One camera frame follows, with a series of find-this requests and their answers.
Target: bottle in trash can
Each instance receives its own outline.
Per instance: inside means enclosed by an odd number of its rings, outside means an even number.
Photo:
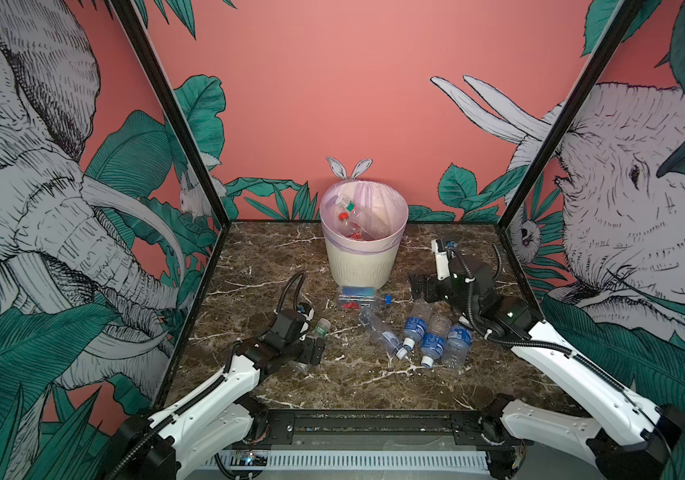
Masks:
[[[373,237],[372,240],[380,240],[389,235],[388,226],[370,209],[357,206],[345,195],[337,196],[337,204],[350,214],[351,220],[367,230]]]
[[[337,226],[337,231],[340,235],[363,242],[375,240],[369,232],[349,218],[348,212],[342,212],[337,218],[340,220]]]
[[[330,321],[327,319],[320,319],[316,324],[316,328],[306,334],[306,338],[325,338],[326,334],[329,333],[330,328],[332,328],[332,323]],[[292,367],[300,372],[309,372],[311,366],[309,363],[292,362]]]
[[[433,305],[422,298],[415,300],[412,312],[409,313],[409,318],[406,319],[406,324],[404,325],[403,348],[396,355],[399,359],[404,358],[407,353],[415,348],[416,344],[423,340],[425,331],[428,329],[428,320],[430,320],[432,312]]]
[[[446,336],[446,346],[441,362],[452,370],[461,370],[472,342],[472,332],[459,323],[453,325]]]
[[[359,313],[359,323],[367,329],[372,343],[380,345],[387,353],[395,355],[401,347],[399,338],[385,323],[375,314],[372,309],[362,309]]]
[[[337,288],[337,307],[345,310],[382,308],[390,305],[393,297],[381,296],[372,286],[340,286]]]
[[[432,369],[435,361],[443,355],[446,335],[451,326],[452,321],[443,315],[436,313],[431,317],[431,321],[428,323],[428,332],[425,333],[420,348],[420,352],[423,354],[421,363],[426,369]]]

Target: white trash can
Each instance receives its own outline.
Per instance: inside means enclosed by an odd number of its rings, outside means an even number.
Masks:
[[[357,208],[369,209],[388,226],[391,234],[371,242],[361,242],[338,234],[336,200],[340,194],[353,199]],[[409,218],[409,206],[404,197],[385,184],[347,180],[329,187],[319,209],[329,271],[335,282],[338,285],[375,288],[385,285]]]

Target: marble table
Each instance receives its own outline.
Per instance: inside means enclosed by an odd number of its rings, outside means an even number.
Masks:
[[[383,320],[400,332],[411,305],[408,272],[434,272],[430,241],[451,237],[466,254],[494,265],[488,242],[497,242],[492,226],[407,225],[390,280],[382,288],[393,296]],[[507,260],[498,286],[517,293]],[[269,377],[253,395],[270,408],[482,408],[498,392],[533,406],[579,412],[576,402],[547,376],[494,343],[474,340],[462,373],[443,366],[426,370],[413,354],[396,360],[369,342],[357,314],[338,310],[337,284],[329,273],[320,224],[235,223],[196,324],[183,352],[166,403],[171,404],[216,372],[226,347],[265,326],[289,277],[305,270],[302,297],[316,309],[316,319],[332,323],[322,364],[310,373],[292,368]],[[451,314],[444,303],[439,310]]]

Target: rabbit ear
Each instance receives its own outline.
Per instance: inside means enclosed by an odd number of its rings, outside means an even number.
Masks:
[[[353,169],[353,173],[350,174],[350,178],[358,178],[361,174],[366,172],[369,167],[372,167],[372,159],[365,158],[357,163],[356,168]]]
[[[329,167],[332,168],[332,173],[337,175],[338,177],[342,178],[343,180],[348,179],[348,171],[343,167],[343,164],[339,162],[339,160],[335,160],[334,158],[327,157],[326,161],[329,162]]]

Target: trash bin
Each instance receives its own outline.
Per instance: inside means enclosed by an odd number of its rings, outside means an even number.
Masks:
[[[357,208],[367,208],[387,227],[390,235],[362,242],[337,233],[336,201],[343,194]],[[326,241],[329,271],[338,285],[380,288],[390,276],[399,250],[409,207],[404,197],[385,184],[367,180],[347,180],[334,184],[321,199],[321,226]]]

